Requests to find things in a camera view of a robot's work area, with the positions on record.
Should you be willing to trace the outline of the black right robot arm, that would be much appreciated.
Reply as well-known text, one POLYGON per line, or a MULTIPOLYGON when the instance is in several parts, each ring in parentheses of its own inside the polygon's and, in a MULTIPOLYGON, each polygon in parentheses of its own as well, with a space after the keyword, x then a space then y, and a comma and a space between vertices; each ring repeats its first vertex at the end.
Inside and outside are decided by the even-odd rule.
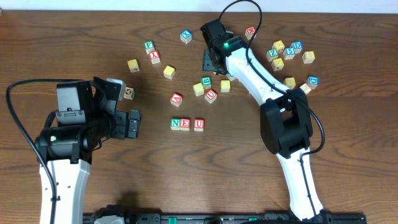
POLYGON ((236 77, 260 106, 261 138, 282 166, 290 195, 290 210, 301 221, 321 213, 310 168, 313 134, 307 96, 276 80, 255 58, 245 41, 231 34, 205 35, 213 66, 236 77))

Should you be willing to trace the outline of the green N wooden block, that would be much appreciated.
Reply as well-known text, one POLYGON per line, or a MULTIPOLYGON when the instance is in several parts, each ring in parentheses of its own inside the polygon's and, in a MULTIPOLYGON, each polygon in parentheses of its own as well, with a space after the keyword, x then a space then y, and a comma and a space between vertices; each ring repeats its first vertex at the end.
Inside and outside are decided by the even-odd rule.
POLYGON ((170 128, 171 130, 180 130, 180 118, 172 118, 170 120, 170 128))

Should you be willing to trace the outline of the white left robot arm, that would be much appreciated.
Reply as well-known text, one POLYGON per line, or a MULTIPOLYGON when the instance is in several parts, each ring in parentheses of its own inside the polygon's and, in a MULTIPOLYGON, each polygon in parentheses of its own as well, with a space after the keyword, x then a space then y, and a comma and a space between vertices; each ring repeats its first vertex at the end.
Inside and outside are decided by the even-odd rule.
POLYGON ((108 139, 138 137, 138 110, 118 111, 128 92, 122 80, 95 77, 57 85, 58 110, 35 140, 44 159, 41 223, 82 223, 93 151, 108 139))

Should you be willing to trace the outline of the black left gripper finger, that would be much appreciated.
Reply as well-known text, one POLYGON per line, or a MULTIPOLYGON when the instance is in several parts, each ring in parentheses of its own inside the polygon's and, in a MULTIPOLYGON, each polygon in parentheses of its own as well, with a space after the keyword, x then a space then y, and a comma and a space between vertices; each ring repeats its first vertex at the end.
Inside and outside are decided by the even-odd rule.
POLYGON ((136 139, 139 135, 139 127, 141 123, 141 112, 139 110, 131 110, 129 118, 129 129, 127 137, 136 139))
POLYGON ((114 100, 108 90, 108 87, 111 87, 111 84, 99 77, 94 77, 92 86, 96 89, 93 98, 95 108, 107 114, 114 115, 116 112, 118 99, 114 100))

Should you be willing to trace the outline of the red E wooden block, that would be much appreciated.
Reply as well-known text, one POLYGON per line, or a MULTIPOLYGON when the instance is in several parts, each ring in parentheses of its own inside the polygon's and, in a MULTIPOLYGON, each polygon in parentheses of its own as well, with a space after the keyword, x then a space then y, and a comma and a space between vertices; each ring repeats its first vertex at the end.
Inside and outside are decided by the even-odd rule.
POLYGON ((180 130, 189 131, 190 130, 190 119, 182 118, 180 119, 180 130))

